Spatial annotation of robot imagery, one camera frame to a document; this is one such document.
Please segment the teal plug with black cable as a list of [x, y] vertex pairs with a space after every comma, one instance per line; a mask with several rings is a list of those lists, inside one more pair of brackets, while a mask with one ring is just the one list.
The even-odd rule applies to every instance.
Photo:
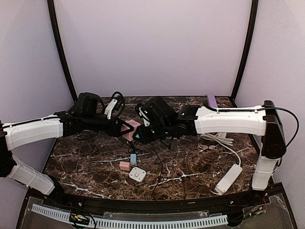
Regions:
[[135, 141], [133, 151], [140, 157], [138, 167], [146, 171], [142, 183], [132, 183], [135, 200], [185, 200], [186, 172], [175, 146], [176, 139], [167, 137], [146, 145]]

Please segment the pink plug adapter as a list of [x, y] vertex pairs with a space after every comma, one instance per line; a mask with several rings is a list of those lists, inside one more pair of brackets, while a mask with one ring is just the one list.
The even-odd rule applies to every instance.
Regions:
[[121, 170], [124, 170], [124, 171], [130, 171], [130, 169], [131, 169], [130, 163], [129, 162], [124, 162], [124, 161], [120, 162], [119, 167], [120, 167]]

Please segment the white plug adapter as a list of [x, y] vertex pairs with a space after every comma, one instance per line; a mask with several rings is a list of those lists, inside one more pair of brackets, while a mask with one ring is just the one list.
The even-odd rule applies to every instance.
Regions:
[[146, 171], [139, 167], [133, 167], [132, 170], [129, 172], [129, 178], [137, 182], [143, 182], [145, 177]]

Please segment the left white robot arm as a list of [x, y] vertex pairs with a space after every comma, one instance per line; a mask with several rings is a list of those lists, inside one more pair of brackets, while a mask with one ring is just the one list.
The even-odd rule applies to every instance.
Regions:
[[120, 137], [130, 133], [134, 127], [120, 118], [80, 118], [68, 112], [19, 123], [0, 125], [0, 176], [10, 178], [25, 187], [44, 195], [53, 194], [60, 188], [54, 179], [41, 172], [42, 163], [47, 159], [47, 149], [40, 156], [31, 149], [39, 146], [50, 147], [56, 139], [68, 137], [82, 131], [105, 132]]

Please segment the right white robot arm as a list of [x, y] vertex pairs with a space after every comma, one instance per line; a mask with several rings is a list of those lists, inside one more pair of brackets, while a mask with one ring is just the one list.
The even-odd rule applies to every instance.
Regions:
[[148, 144], [168, 136], [210, 135], [211, 133], [243, 133], [261, 136], [262, 148], [252, 178], [252, 189], [264, 191], [278, 161], [289, 144], [285, 135], [279, 108], [266, 100], [263, 105], [245, 108], [212, 108], [185, 105], [179, 112], [161, 97], [149, 100], [135, 108], [144, 124], [137, 127], [133, 139]]

